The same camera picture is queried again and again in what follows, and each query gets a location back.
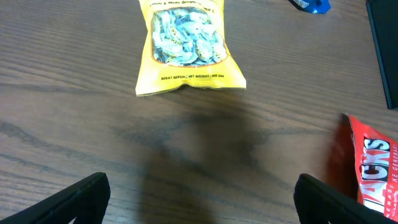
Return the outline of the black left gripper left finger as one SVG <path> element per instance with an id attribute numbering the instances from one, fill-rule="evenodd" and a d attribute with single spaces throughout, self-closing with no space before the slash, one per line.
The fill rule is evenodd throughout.
<path id="1" fill-rule="evenodd" d="M 96 172 L 1 220 L 1 224 L 101 224 L 110 193 L 107 175 L 104 172 Z"/>

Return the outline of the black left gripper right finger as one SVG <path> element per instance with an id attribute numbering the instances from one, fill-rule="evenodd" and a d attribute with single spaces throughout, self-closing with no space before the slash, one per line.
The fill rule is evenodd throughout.
<path id="1" fill-rule="evenodd" d="M 397 224 L 309 174 L 300 174 L 294 203 L 301 224 Z"/>

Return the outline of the red Hacks candy bag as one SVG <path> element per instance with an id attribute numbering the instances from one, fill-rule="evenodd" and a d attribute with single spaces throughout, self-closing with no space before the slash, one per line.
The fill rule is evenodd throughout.
<path id="1" fill-rule="evenodd" d="M 397 141 L 349 116 L 358 202 L 397 221 Z"/>

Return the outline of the yellow snack bag with window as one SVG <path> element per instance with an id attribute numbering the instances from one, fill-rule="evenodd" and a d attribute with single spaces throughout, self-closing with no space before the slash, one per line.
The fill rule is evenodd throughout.
<path id="1" fill-rule="evenodd" d="M 182 85 L 245 89 L 246 79 L 224 39 L 224 2 L 140 0 L 147 27 L 136 95 Z"/>

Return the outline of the blue Oreo cookie pack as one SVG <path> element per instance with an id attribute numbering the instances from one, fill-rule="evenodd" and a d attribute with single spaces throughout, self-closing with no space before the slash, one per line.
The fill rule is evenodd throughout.
<path id="1" fill-rule="evenodd" d="M 311 14 L 326 14 L 331 5 L 329 0 L 289 0 L 298 10 Z"/>

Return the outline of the dark green box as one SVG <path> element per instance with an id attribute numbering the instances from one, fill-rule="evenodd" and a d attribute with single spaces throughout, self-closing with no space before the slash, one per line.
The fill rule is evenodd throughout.
<path id="1" fill-rule="evenodd" d="M 366 8 L 387 108 L 397 110 L 397 0 L 368 0 Z"/>

